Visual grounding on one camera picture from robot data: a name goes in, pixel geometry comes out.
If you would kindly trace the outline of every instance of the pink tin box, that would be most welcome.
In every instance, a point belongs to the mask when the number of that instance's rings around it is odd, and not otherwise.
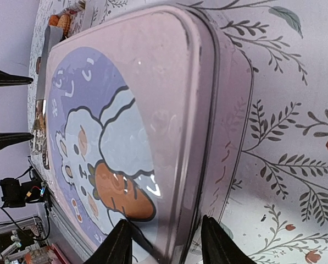
[[[54,46],[47,140],[60,206],[96,249],[131,219],[160,252],[195,263],[202,215],[219,221],[246,128],[253,71],[202,14],[157,6]]]

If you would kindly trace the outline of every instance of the metal frame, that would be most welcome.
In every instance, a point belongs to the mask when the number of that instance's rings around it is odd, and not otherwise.
[[[9,261],[18,260],[18,259],[24,257],[28,252],[31,252],[31,250],[30,249],[25,249],[25,250],[22,250],[20,252],[17,252],[17,253],[14,253],[14,254],[11,254],[11,255],[7,256],[7,259]]]
[[[38,171],[36,166],[33,164],[30,157],[28,161],[36,171],[38,176],[41,177],[41,173]],[[69,221],[68,217],[65,215],[61,207],[58,205],[52,192],[50,192],[52,201],[52,213],[51,220],[58,227],[64,238],[69,242],[72,249],[78,254],[78,256],[83,260],[88,260],[94,253],[94,250],[83,240],[80,233],[75,229],[73,224]]]
[[[33,224],[36,224],[37,222],[40,222],[40,220],[37,218],[38,217],[37,215],[31,216],[31,217],[33,217],[33,218],[23,220],[23,221],[19,222],[18,225],[21,228],[24,228],[24,227],[28,227]],[[13,230],[16,230],[16,226],[13,223],[11,223],[9,225],[2,225],[0,227],[0,234],[9,233],[9,232],[12,232]]]

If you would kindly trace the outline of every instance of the tablecloth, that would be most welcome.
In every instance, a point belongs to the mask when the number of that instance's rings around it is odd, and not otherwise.
[[[92,1],[92,26],[142,0]],[[328,263],[328,0],[192,0],[252,61],[252,109],[221,225],[257,264]],[[51,14],[72,1],[41,1],[30,77]],[[71,34],[80,30],[82,14]],[[29,129],[36,81],[29,86]],[[48,178],[40,156],[32,160]],[[191,248],[201,254],[200,246]]]

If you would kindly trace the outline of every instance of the leaf pattern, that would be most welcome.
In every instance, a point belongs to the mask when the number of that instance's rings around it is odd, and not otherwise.
[[[270,161],[253,153],[253,150],[259,147],[266,139],[273,142],[281,141],[281,136],[284,135],[283,130],[288,129],[290,125],[304,128],[306,132],[317,125],[328,126],[328,121],[319,120],[312,112],[308,112],[308,117],[314,120],[316,122],[315,124],[310,126],[297,124],[294,117],[299,115],[297,107],[301,105],[301,103],[291,102],[283,111],[279,111],[278,114],[273,113],[271,118],[268,119],[265,117],[266,114],[263,111],[264,106],[260,99],[255,104],[252,104],[249,126],[252,131],[251,136],[257,140],[257,143],[250,148],[243,149],[242,153],[263,162],[263,166],[259,172],[260,177],[265,179],[270,184],[270,188],[275,192],[276,196],[281,196],[283,200],[289,195],[284,177],[291,177],[301,182],[308,189],[299,199],[301,202],[299,206],[301,208],[302,221],[310,220],[311,215],[313,215],[317,224],[323,226],[328,222],[328,188],[314,183],[309,178],[328,177],[328,163],[316,158],[307,157],[305,153],[293,155],[284,153],[277,162]],[[325,110],[325,116],[328,120],[328,109]],[[278,137],[273,136],[270,139],[269,134],[275,134]]]
[[[230,21],[226,26],[221,27],[221,29],[227,29],[227,28],[233,28],[237,30],[237,32],[244,36],[247,33],[251,34],[252,36],[255,36],[257,34],[257,31],[261,33],[266,33],[266,29],[269,25],[262,25],[261,22],[256,22],[253,25],[251,25],[250,20],[243,20],[241,22],[235,23],[234,21]]]
[[[314,127],[322,127],[328,130],[328,109],[325,111],[325,117],[326,119],[320,120],[315,116],[315,114],[311,111],[308,112],[308,117],[313,120],[313,123],[311,125],[301,125],[297,124],[296,128],[303,129],[303,135],[306,136],[309,131]],[[328,131],[316,131],[314,134],[314,137],[321,138],[328,136]]]
[[[101,23],[105,22],[106,17],[111,14],[112,9],[122,8],[122,7],[126,6],[127,3],[128,3],[127,0],[105,0],[104,1],[103,18],[102,18]]]
[[[226,119],[222,120],[222,125],[229,132],[236,132],[237,128],[244,122],[244,113],[247,109],[247,102],[240,98],[234,106],[234,110],[226,115]]]
[[[323,254],[327,250],[328,234],[314,233],[313,235],[304,235],[298,233],[292,239],[281,241],[282,232],[296,232],[297,227],[293,224],[288,224],[288,220],[281,221],[281,212],[276,210],[275,205],[266,205],[264,208],[268,211],[272,223],[270,227],[271,238],[265,238],[265,246],[249,257],[256,263],[274,263],[270,256],[278,257],[285,255],[288,252],[297,251],[300,254],[308,255],[311,252]]]
[[[237,189],[242,189],[242,180],[233,179],[231,189],[236,191]]]
[[[287,24],[294,30],[296,30],[303,38],[301,21],[299,17],[292,11],[284,7],[271,7],[269,13],[279,18],[283,18]]]
[[[285,47],[290,47],[288,43],[281,41],[283,39],[283,36],[279,36],[278,38],[272,38],[272,39],[267,38],[266,36],[262,36],[257,39],[249,39],[245,37],[232,35],[229,32],[225,32],[225,35],[229,37],[231,42],[240,49],[244,47],[242,43],[245,42],[247,44],[256,45],[267,50],[270,55],[270,60],[268,62],[268,65],[272,66],[272,64],[274,64],[275,72],[283,73],[281,62],[284,61],[296,62],[298,65],[298,71],[302,75],[302,81],[304,82],[305,85],[308,85],[307,82],[308,72],[306,71],[304,64],[299,60],[301,55],[297,53],[289,53],[283,50]]]

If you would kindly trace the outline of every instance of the purple circle background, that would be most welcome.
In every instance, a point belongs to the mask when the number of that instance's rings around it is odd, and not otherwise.
[[[94,65],[87,62],[88,58],[94,61]],[[83,70],[86,73],[88,73],[88,70],[91,71],[92,78],[90,81],[85,80],[83,77]],[[61,88],[57,88],[55,85],[59,80],[62,81]],[[65,93],[71,93],[72,91],[72,80],[75,85],[73,97],[66,97]],[[47,116],[50,118],[47,118],[47,125],[49,139],[52,137],[52,140],[55,142],[57,131],[61,131],[64,134],[68,113],[79,106],[88,107],[92,114],[99,118],[101,109],[110,102],[115,91],[125,85],[125,81],[116,66],[96,49],[80,47],[68,53],[53,74],[52,87],[48,96]],[[57,106],[57,116],[53,115],[54,100]],[[74,213],[71,199],[79,201],[76,189],[68,184],[62,175],[62,157],[58,149],[50,147],[48,151],[52,154],[57,183]],[[100,242],[94,236],[102,234],[102,232],[88,217],[83,204],[81,202],[77,204],[80,215],[83,217],[83,222],[79,223],[81,228],[99,246]]]

